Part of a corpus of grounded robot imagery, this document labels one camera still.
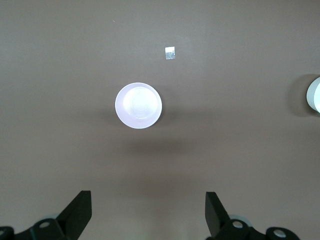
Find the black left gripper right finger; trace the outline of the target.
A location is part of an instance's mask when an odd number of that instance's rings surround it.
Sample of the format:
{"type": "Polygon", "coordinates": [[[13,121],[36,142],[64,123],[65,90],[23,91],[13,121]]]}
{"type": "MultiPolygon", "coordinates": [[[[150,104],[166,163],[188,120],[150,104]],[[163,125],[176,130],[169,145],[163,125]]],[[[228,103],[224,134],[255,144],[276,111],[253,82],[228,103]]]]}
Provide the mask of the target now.
{"type": "Polygon", "coordinates": [[[266,235],[240,219],[231,219],[215,192],[205,194],[208,240],[265,240],[266,235]]]}

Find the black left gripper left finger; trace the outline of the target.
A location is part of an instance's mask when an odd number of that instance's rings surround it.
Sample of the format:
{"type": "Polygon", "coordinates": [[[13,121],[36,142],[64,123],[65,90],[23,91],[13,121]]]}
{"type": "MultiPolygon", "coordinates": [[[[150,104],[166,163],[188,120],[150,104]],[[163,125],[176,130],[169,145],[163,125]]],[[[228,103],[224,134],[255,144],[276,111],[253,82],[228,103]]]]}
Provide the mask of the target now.
{"type": "Polygon", "coordinates": [[[91,191],[82,190],[56,217],[36,222],[16,240],[77,240],[92,217],[91,191]]]}

